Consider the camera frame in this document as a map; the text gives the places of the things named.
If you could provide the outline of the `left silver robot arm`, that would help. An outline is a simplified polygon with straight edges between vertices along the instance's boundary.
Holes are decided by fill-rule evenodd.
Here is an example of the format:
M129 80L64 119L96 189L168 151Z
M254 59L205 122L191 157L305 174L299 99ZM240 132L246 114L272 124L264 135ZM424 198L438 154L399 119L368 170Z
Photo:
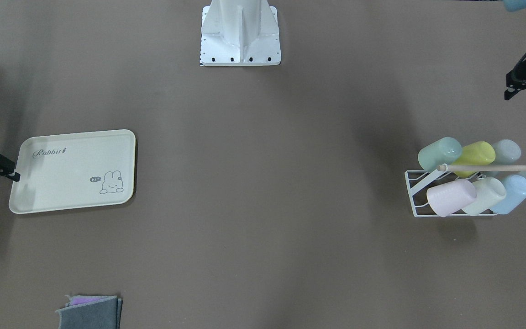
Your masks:
M526 0L503 0L507 12L517 12L526 9Z

